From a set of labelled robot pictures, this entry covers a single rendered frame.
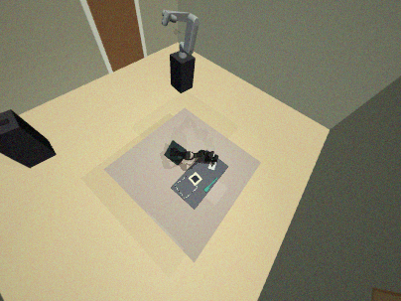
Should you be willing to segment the cream square tile with dark centre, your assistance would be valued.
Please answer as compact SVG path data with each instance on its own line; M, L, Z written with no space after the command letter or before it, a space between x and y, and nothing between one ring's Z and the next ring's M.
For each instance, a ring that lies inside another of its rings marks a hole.
M197 183L199 183L199 182L202 180L202 178L198 175L197 172L195 172L195 173L193 173L193 174L189 177L189 180L190 180L194 185L196 185Z

